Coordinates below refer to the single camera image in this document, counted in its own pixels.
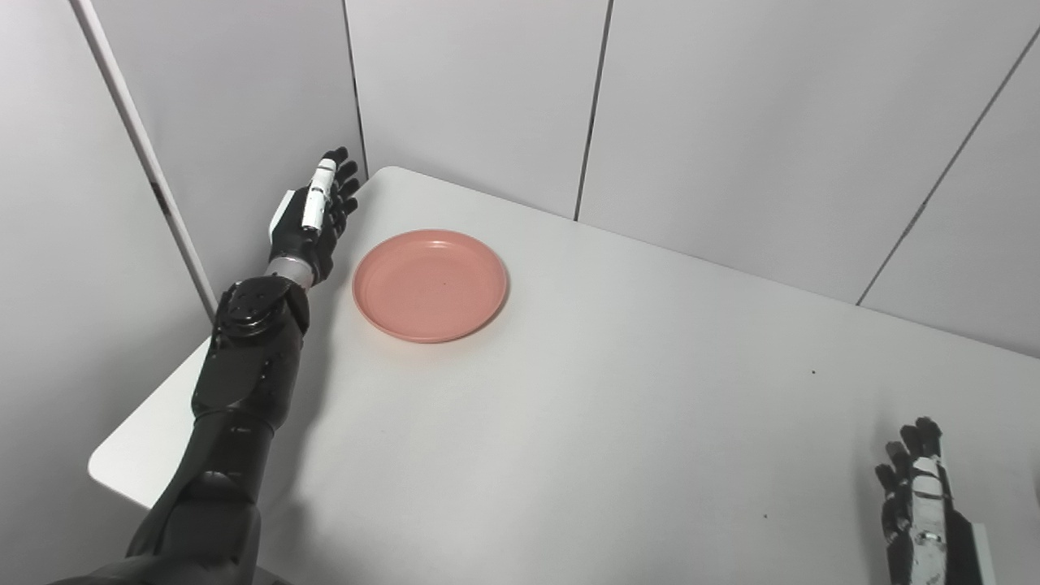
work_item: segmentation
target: white wall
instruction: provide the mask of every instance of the white wall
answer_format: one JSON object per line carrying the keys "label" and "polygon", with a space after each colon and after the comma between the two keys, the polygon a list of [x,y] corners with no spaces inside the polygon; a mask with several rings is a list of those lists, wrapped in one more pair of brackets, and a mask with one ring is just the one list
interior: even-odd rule
{"label": "white wall", "polygon": [[1034,46],[863,305],[1040,356],[1038,162]]}
{"label": "white wall", "polygon": [[580,221],[855,303],[1036,2],[616,0]]}
{"label": "white wall", "polygon": [[[606,0],[345,4],[371,171],[565,217],[580,192],[584,223],[850,303],[1040,24],[1021,0],[615,0],[581,185]],[[1028,156],[1005,126],[985,148]],[[1003,207],[940,188],[925,220],[973,227],[913,234],[866,305],[1040,356],[1032,166],[1006,167],[974,171]]]}
{"label": "white wall", "polygon": [[346,0],[369,171],[572,218],[606,0]]}
{"label": "white wall", "polygon": [[363,163],[343,5],[94,5],[219,298],[266,265],[267,222],[322,153],[346,146]]}
{"label": "white wall", "polygon": [[87,457],[208,325],[66,2],[0,2],[0,567],[46,583],[122,556]]}

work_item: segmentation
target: robotic arm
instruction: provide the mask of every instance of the robotic arm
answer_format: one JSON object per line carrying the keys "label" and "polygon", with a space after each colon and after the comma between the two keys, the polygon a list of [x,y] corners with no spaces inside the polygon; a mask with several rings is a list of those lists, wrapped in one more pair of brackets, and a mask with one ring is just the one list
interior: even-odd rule
{"label": "robotic arm", "polygon": [[892,585],[995,585],[984,532],[954,509],[942,458],[942,432],[931,418],[900,429],[885,451],[891,465],[875,468],[885,503],[881,526]]}
{"label": "robotic arm", "polygon": [[289,411],[310,312],[307,289],[357,209],[358,166],[346,149],[322,156],[308,186],[271,221],[263,276],[220,298],[180,466],[122,561],[54,585],[250,585],[260,541],[256,503],[267,451]]}

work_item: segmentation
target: white finger segment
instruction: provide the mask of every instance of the white finger segment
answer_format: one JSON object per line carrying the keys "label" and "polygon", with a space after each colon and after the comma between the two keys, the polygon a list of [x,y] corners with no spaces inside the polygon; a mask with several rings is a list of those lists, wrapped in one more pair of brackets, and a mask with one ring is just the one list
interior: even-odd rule
{"label": "white finger segment", "polygon": [[336,161],[331,158],[322,158],[318,162],[318,168],[314,170],[311,177],[310,186],[307,188],[307,201],[304,203],[304,218],[302,225],[321,231],[321,221],[324,218],[326,204],[329,202],[329,193],[332,187],[333,178],[336,176]]}

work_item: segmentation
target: pink plate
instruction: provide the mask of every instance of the pink plate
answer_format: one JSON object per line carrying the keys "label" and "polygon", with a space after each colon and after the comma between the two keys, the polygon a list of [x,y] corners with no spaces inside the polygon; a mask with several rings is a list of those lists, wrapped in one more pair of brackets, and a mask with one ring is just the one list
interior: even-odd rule
{"label": "pink plate", "polygon": [[365,255],[354,300],[383,331],[436,344],[468,335],[505,299],[505,266],[482,241],[447,230],[395,235]]}

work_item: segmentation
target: panel seam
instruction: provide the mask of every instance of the panel seam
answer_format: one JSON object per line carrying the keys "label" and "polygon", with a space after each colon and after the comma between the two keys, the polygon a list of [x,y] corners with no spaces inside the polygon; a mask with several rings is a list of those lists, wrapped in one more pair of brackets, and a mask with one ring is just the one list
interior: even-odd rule
{"label": "panel seam", "polygon": [[870,282],[867,283],[866,288],[863,290],[863,294],[859,296],[859,300],[856,301],[856,306],[860,306],[863,304],[863,300],[866,299],[866,295],[870,291],[872,288],[874,288],[874,284],[878,281],[878,277],[881,276],[881,273],[888,265],[889,260],[891,260],[892,256],[895,255],[895,251],[899,250],[900,246],[903,244],[903,240],[906,239],[907,235],[910,233],[910,230],[912,230],[914,226],[917,224],[917,220],[919,220],[921,214],[925,212],[925,208],[928,207],[929,202],[932,200],[932,196],[935,195],[935,192],[939,188],[939,185],[942,184],[942,181],[946,178],[946,175],[950,173],[950,170],[953,169],[954,164],[957,162],[957,159],[961,156],[961,153],[964,152],[964,147],[967,146],[968,141],[970,141],[971,137],[974,135],[976,130],[979,129],[979,126],[982,124],[983,119],[985,119],[986,116],[989,113],[989,110],[993,107],[993,104],[996,102],[996,99],[1000,97],[1000,93],[1004,92],[1004,88],[1005,86],[1007,86],[1008,81],[1011,80],[1011,76],[1015,74],[1015,71],[1018,69],[1018,66],[1021,65],[1022,59],[1025,58],[1025,55],[1030,52],[1030,49],[1033,48],[1033,45],[1034,43],[1036,43],[1038,35],[1040,35],[1040,27],[1038,27],[1036,31],[1033,32],[1033,36],[1031,36],[1029,43],[1025,44],[1025,48],[1022,49],[1022,51],[1018,54],[1018,58],[1015,59],[1015,62],[1011,66],[1011,69],[1008,70],[1007,75],[1004,76],[1004,80],[1000,81],[999,85],[997,85],[996,92],[994,92],[992,97],[989,98],[989,101],[986,103],[986,107],[983,108],[982,113],[980,113],[979,117],[976,119],[974,124],[971,125],[971,128],[968,130],[968,133],[964,136],[964,139],[961,141],[960,146],[957,147],[957,150],[954,152],[954,156],[951,157],[948,162],[946,162],[946,166],[942,170],[942,173],[939,174],[939,178],[936,179],[935,183],[932,185],[932,188],[928,192],[928,195],[925,196],[925,200],[917,207],[917,210],[914,212],[913,217],[910,218],[910,223],[908,223],[907,227],[903,229],[903,233],[901,233],[899,239],[895,240],[895,245],[892,246],[892,249],[888,251],[888,255],[885,256],[884,261],[881,262],[881,266],[879,266],[878,271],[874,273],[874,277],[870,279]]}
{"label": "panel seam", "polygon": [[581,157],[581,174],[578,177],[578,197],[574,202],[574,221],[581,213],[581,196],[584,193],[586,171],[589,168],[589,151],[592,149],[592,131],[596,125],[596,107],[599,105],[599,86],[603,80],[603,63],[606,60],[606,40],[610,34],[610,17],[614,14],[614,0],[606,2],[606,18],[603,19],[603,39],[599,46],[599,63],[596,66],[596,83],[592,88],[592,108],[589,113],[589,133],[586,135],[584,154]]}
{"label": "panel seam", "polygon": [[203,308],[206,310],[206,315],[210,321],[213,321],[213,315],[216,313],[216,298],[213,296],[213,288],[209,283],[209,279],[206,278],[206,273],[203,270],[198,251],[191,244],[191,237],[188,235],[187,227],[184,225],[184,219],[177,208],[177,202],[174,200],[170,183],[166,182],[166,177],[159,166],[158,156],[148,137],[148,131],[145,128],[144,121],[140,119],[137,107],[133,103],[133,98],[130,96],[130,90],[127,86],[126,79],[123,77],[123,72],[120,71],[115,55],[112,53],[112,48],[108,44],[104,28],[101,26],[101,20],[98,18],[98,14],[95,11],[90,0],[72,0],[71,4],[73,12],[76,15],[76,20],[83,30],[83,35],[86,37],[86,44],[90,49],[90,53],[94,55],[94,60],[101,72],[101,77],[108,88],[108,94],[115,105],[120,121],[127,131],[130,144],[137,155],[137,160],[159,204],[159,210],[166,221],[170,232],[181,254],[181,259],[184,261],[188,275],[191,277],[191,283],[199,294]]}
{"label": "panel seam", "polygon": [[361,122],[361,96],[358,95],[358,69],[354,66],[354,42],[350,40],[350,18],[346,14],[346,0],[343,0],[343,30],[346,32],[346,59],[350,65],[350,84],[354,87],[354,106],[358,115],[358,138],[361,141],[361,164],[365,169],[365,180],[368,174],[368,147],[365,145],[365,129]]}

